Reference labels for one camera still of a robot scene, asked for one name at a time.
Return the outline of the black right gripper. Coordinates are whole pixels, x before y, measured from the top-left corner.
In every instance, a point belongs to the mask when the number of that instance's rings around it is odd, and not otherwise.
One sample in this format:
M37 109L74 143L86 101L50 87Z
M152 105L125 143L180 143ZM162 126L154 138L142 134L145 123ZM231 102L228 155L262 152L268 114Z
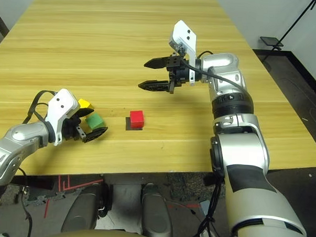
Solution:
M138 84L138 87L146 91L165 91L173 94L176 87L181 87L182 84L189 81L187 63L185 58L181 56L152 58L144 64L144 67L152 69L167 68L169 81L147 80Z

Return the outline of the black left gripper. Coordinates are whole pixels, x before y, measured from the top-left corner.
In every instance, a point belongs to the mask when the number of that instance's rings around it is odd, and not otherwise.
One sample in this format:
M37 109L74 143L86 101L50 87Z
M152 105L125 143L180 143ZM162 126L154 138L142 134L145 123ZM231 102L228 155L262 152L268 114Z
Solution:
M108 127L99 127L89 133L85 133L81 128L80 118L85 117L92 112L94 112L92 108L80 108L77 110L77 116L64 119L62 124L62 137L65 140L82 140L83 143L87 143L104 134L108 130Z

